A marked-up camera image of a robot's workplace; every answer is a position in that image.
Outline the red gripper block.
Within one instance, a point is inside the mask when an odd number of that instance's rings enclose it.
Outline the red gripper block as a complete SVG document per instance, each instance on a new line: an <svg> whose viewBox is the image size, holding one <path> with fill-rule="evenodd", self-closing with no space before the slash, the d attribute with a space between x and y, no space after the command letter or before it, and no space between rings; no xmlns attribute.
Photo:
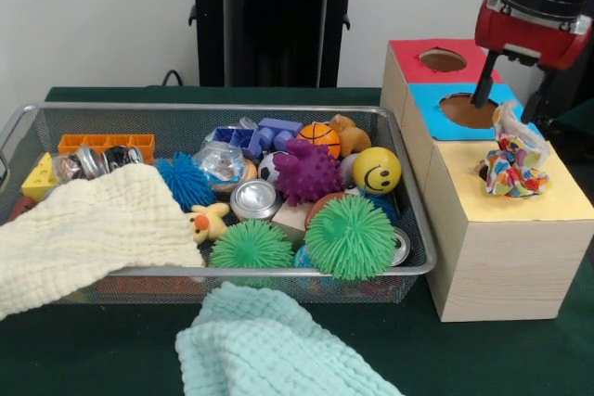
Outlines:
<svg viewBox="0 0 594 396"><path fill-rule="evenodd" d="M493 86L493 70L500 54L527 59L547 68L542 82L531 96L531 122L547 125L553 118L551 92L558 72L570 68L588 43L593 19L544 19L531 16L503 0L484 0L475 26L475 43L489 51L471 104L482 108Z"/></svg>

